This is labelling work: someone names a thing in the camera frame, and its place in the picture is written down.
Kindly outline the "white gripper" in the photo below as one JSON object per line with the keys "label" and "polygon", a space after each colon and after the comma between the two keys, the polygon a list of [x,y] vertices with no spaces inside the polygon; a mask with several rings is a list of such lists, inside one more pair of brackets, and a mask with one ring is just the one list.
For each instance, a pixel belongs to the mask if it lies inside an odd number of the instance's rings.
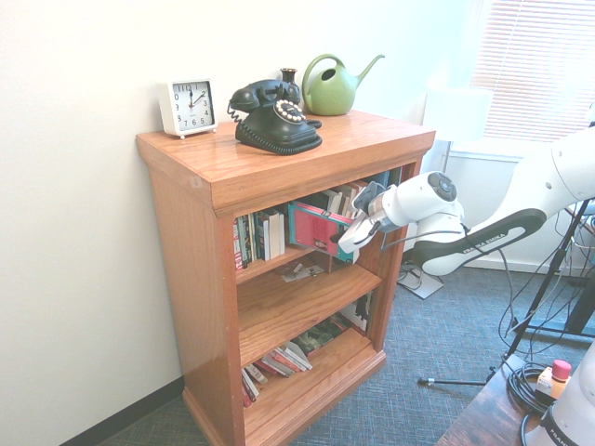
{"label": "white gripper", "polygon": [[340,249],[349,254],[366,246],[376,232],[377,220],[361,211],[342,236],[337,233],[330,237],[330,241],[332,243],[338,242]]}

